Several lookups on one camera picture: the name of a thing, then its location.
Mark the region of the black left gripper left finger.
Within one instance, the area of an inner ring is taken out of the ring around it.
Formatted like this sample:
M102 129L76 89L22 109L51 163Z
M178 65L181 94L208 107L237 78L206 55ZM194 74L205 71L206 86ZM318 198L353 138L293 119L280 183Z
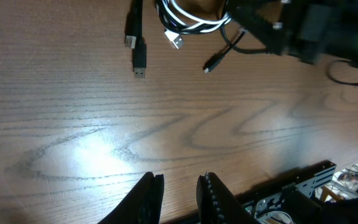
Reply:
M119 205L99 224L159 224L164 176L146 172Z

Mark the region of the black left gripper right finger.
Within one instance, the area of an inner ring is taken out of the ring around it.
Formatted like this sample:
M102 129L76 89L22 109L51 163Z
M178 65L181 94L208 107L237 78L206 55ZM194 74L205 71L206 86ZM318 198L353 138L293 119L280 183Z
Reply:
M196 201L201 224L258 224L213 172L198 177Z

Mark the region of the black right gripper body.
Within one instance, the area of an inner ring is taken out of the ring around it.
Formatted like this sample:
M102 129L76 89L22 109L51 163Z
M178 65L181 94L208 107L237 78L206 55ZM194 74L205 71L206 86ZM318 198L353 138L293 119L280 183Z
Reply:
M321 54L358 64L358 0L281 1L277 22L258 13L265 1L232 0L229 15L276 55L315 64Z

